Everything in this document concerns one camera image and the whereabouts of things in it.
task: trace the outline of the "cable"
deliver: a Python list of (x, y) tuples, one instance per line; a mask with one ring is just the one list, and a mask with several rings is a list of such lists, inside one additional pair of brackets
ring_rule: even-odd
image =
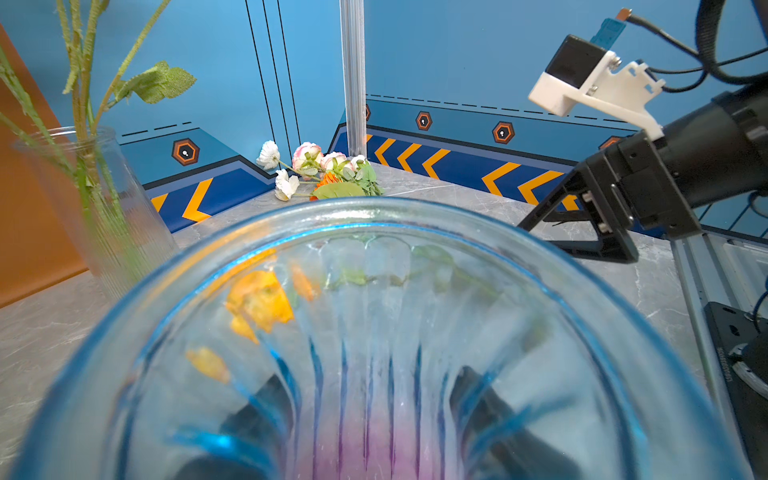
[(749, 197), (747, 198), (747, 201), (750, 203), (750, 209), (758, 215), (760, 215), (762, 218), (768, 218), (768, 214), (764, 214), (760, 211), (757, 207), (755, 207), (755, 200), (757, 200), (758, 197), (762, 197), (758, 192), (752, 192)]
[[(760, 55), (762, 53), (765, 53), (768, 51), (768, 47), (761, 48), (760, 50), (755, 50), (752, 53), (748, 53), (746, 55), (741, 55), (740, 57), (731, 58), (730, 60), (722, 61), (718, 63), (717, 65), (722, 67), (723, 65), (730, 65), (732, 63), (736, 63), (737, 61), (747, 60), (748, 58), (756, 57), (757, 55)], [(666, 75), (677, 75), (677, 74), (684, 74), (684, 73), (695, 73), (697, 71), (702, 71), (703, 67), (699, 68), (689, 68), (688, 70), (664, 70), (663, 68), (653, 68), (648, 67), (648, 70), (652, 71), (653, 73), (661, 73)]]
[[(677, 48), (678, 50), (681, 50), (682, 52), (690, 55), (691, 57), (696, 58), (696, 60), (701, 63), (701, 60), (699, 59), (699, 52), (693, 50), (688, 45), (685, 45), (682, 41), (677, 40), (675, 37), (673, 37), (672, 35), (666, 33), (664, 30), (662, 30), (661, 28), (659, 28), (656, 25), (652, 24), (651, 22), (649, 22), (645, 18), (638, 17), (636, 15), (630, 14), (627, 17), (627, 22), (631, 23), (633, 25), (637, 25), (638, 27), (645, 28), (649, 32), (653, 33), (654, 35), (658, 35), (659, 37), (661, 37), (663, 40), (665, 40), (670, 45), (672, 45), (675, 48)], [(650, 71), (656, 71), (653, 68), (648, 68), (648, 69)], [(707, 79), (707, 76), (709, 74), (703, 68), (699, 68), (696, 71), (699, 71), (699, 70), (702, 70), (701, 76), (694, 83), (692, 83), (692, 84), (690, 84), (690, 85), (688, 85), (686, 87), (679, 87), (679, 88), (668, 87), (668, 86), (664, 85), (661, 88), (661, 90), (666, 91), (667, 93), (670, 93), (670, 94), (679, 94), (679, 93), (683, 93), (684, 91), (691, 91), (691, 90), (693, 90), (694, 88), (696, 88), (699, 85), (703, 84), (704, 80)]]
[(752, 310), (752, 323), (755, 326), (755, 330), (757, 330), (758, 333), (760, 333), (760, 326), (757, 324), (757, 312), (760, 310), (760, 305), (763, 304), (763, 301), (768, 296), (768, 277), (766, 277), (766, 291), (763, 292), (763, 295), (760, 295), (760, 298), (757, 300), (757, 303), (755, 303), (755, 309)]
[(696, 15), (696, 46), (704, 70), (716, 79), (731, 85), (746, 85), (768, 79), (768, 71), (757, 75), (737, 77), (727, 74), (717, 64), (717, 29), (723, 14), (725, 0), (701, 0)]

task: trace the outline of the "table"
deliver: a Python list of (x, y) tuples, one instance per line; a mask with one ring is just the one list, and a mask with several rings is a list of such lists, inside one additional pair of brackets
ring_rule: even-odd
[[(533, 208), (403, 170), (378, 164), (374, 168), (388, 197), (454, 205), (511, 224)], [(291, 203), (299, 201), (307, 199), (294, 197)], [(285, 205), (269, 192), (176, 232), (174, 238), (185, 248), (233, 223)], [(590, 227), (579, 223), (544, 225), (533, 233), (547, 240), (594, 239)], [(639, 233), (631, 236), (640, 253), (635, 264), (580, 261), (634, 305), (705, 386), (670, 244)], [(27, 424), (56, 374), (109, 307), (94, 277), (85, 272), (0, 309), (0, 477), (12, 464)]]

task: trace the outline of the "orange hexagon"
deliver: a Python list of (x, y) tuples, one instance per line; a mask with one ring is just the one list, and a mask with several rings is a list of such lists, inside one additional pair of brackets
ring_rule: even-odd
[(500, 121), (498, 125), (493, 129), (493, 139), (497, 144), (508, 144), (512, 137), (515, 136), (515, 129), (508, 121)]
[(416, 117), (416, 125), (419, 126), (419, 130), (429, 130), (429, 128), (432, 126), (432, 116), (429, 114), (429, 112), (420, 112), (419, 116)]
[(200, 147), (195, 145), (189, 138), (176, 140), (174, 142), (174, 151), (171, 156), (186, 167), (187, 165), (197, 163), (197, 159), (200, 158)]
[(612, 136), (611, 138), (607, 139), (603, 144), (600, 146), (599, 150), (602, 150), (604, 148), (608, 148), (613, 144), (618, 143), (619, 140), (621, 140), (622, 137)]

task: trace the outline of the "black cylinder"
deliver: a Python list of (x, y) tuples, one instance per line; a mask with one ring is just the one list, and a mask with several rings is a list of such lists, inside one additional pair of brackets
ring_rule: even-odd
[(718, 95), (664, 127), (659, 155), (692, 208), (768, 188), (767, 87)]

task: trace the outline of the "clear glass vase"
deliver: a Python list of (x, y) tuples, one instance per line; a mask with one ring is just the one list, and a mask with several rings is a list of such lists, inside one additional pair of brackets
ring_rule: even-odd
[(15, 147), (31, 158), (59, 220), (110, 301), (179, 250), (111, 128), (82, 141), (73, 127), (56, 128)]
[(12, 478), (747, 478), (664, 341), (561, 251), (325, 200), (166, 263), (51, 389)]

